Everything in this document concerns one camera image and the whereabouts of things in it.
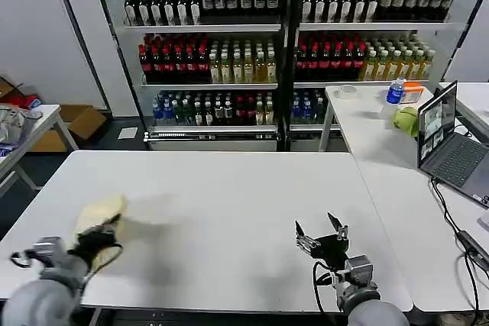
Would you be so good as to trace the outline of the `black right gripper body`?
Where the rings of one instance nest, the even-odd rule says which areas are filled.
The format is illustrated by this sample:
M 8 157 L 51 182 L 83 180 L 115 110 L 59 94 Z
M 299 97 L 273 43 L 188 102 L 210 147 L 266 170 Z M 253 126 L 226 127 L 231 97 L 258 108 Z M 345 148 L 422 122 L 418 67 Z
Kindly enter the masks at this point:
M 349 239 L 330 234 L 314 240 L 316 245 L 310 251 L 313 259 L 324 260 L 331 270 L 343 270 L 348 259 Z

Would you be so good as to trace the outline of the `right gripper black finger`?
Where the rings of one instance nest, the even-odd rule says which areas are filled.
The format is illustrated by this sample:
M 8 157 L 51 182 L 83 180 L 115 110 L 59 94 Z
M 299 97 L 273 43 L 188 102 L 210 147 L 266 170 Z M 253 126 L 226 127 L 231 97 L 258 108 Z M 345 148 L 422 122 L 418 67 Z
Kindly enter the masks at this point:
M 320 242 L 306 235 L 298 221 L 295 221 L 296 245 L 310 256 L 315 256 L 321 247 Z
M 328 218 L 335 229 L 335 234 L 329 236 L 330 244 L 348 244 L 348 225 L 343 225 L 340 220 L 332 213 L 328 213 Z

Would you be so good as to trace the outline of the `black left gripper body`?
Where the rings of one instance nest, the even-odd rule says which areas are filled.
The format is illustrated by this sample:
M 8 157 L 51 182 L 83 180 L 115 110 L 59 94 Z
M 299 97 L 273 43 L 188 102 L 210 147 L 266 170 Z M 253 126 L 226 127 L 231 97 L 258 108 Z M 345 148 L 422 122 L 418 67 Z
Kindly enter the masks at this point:
M 67 253 L 91 266 L 102 251 L 111 248 L 122 248 L 116 240 L 115 226 L 100 224 L 77 234 L 76 243 Z

